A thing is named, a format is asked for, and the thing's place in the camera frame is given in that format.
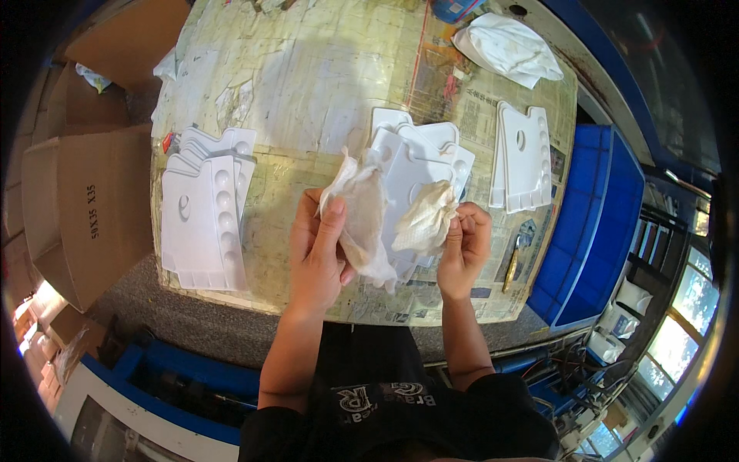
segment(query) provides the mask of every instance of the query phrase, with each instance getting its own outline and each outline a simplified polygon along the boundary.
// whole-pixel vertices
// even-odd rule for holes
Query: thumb
[[[449,232],[446,234],[446,247],[442,258],[447,254],[451,257],[462,254],[462,227],[459,218],[452,218],[449,222]]]
[[[321,257],[336,258],[336,243],[347,221],[347,203],[342,197],[334,197],[321,214],[321,225],[313,243],[313,250]]]

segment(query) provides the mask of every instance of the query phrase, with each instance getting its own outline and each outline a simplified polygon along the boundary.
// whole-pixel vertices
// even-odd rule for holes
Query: table
[[[175,67],[152,115],[151,218],[160,284],[198,299],[269,314],[287,304],[287,237],[306,188],[327,186],[341,165],[342,146],[359,153],[370,136],[371,111],[409,111],[414,122],[455,122],[460,144],[477,158],[463,200],[487,208],[498,101],[521,112],[546,108],[551,138],[552,205],[507,215],[491,209],[492,253],[472,292],[479,322],[518,317],[556,223],[569,171],[577,79],[562,60],[561,81],[528,90],[486,72],[451,43],[456,27],[438,21],[419,0],[298,0],[286,10],[264,1],[198,0],[174,49]],[[195,123],[218,136],[228,126],[258,132],[257,167],[244,209],[245,292],[185,290],[160,265],[162,140]],[[502,294],[516,235],[515,279]],[[354,282],[326,319],[375,325],[441,324],[436,268],[420,268],[395,296]]]

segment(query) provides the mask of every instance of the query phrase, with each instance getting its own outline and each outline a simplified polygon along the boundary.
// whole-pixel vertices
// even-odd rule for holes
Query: paper towel
[[[459,203],[447,180],[424,185],[408,211],[395,224],[398,235],[393,251],[411,249],[419,255],[438,255],[443,250],[449,223],[457,216]]]
[[[331,197],[343,197],[347,203],[347,221],[338,238],[347,260],[357,273],[365,276],[375,287],[395,292],[398,275],[387,261],[382,244],[382,225],[387,207],[387,193],[383,184],[379,153],[368,149],[359,162],[349,156],[345,146],[341,152],[344,162],[323,194],[319,210],[323,214]]]

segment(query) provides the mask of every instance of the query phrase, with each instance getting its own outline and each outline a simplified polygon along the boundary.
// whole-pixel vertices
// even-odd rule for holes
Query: person
[[[321,192],[303,193],[290,230],[290,301],[262,368],[258,410],[241,429],[239,461],[554,459],[554,426],[519,376],[495,373],[474,317],[490,215],[460,204],[439,262],[450,389],[425,374],[408,327],[324,323],[356,272],[338,244],[346,203],[333,198],[319,219]]]

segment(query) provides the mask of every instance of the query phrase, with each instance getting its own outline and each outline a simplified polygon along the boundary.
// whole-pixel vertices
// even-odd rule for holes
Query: t-shirt print
[[[339,413],[339,423],[341,425],[362,422],[378,409],[380,401],[436,406],[434,396],[429,393],[425,385],[417,382],[353,385],[332,388],[331,390],[335,393],[338,407],[343,411]]]

